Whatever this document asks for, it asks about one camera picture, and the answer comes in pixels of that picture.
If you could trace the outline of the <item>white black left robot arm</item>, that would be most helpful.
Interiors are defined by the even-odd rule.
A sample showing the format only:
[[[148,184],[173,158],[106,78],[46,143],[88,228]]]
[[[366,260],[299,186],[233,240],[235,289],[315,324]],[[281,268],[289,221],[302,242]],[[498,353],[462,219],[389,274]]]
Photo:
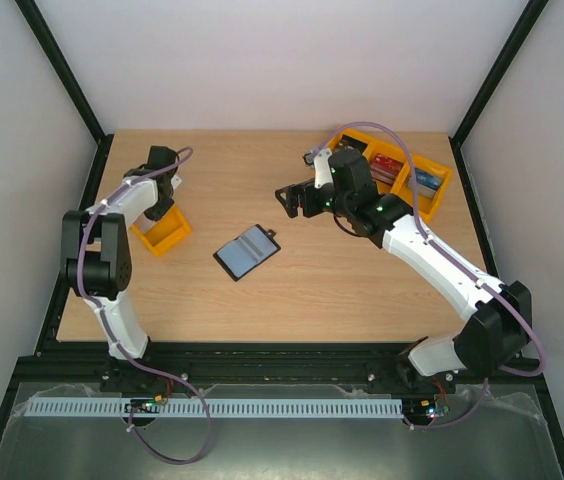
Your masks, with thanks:
[[[116,359],[139,360],[149,345],[128,292],[128,230],[140,219],[157,223],[166,216],[181,183],[178,169],[192,154],[189,146],[152,146],[147,160],[128,170],[111,194],[62,218],[60,276],[90,307]]]

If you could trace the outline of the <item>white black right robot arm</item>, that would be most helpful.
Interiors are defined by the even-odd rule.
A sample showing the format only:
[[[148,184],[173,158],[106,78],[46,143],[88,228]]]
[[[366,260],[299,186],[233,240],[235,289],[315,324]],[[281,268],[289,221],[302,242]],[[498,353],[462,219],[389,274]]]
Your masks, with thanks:
[[[398,379],[417,392],[433,376],[468,370],[485,378],[503,368],[531,340],[531,294],[504,284],[464,259],[395,194],[382,194],[357,150],[315,154],[313,178],[276,190],[286,214],[329,213],[349,222],[357,237],[399,258],[431,284],[463,321],[457,333],[423,338],[402,356]]]

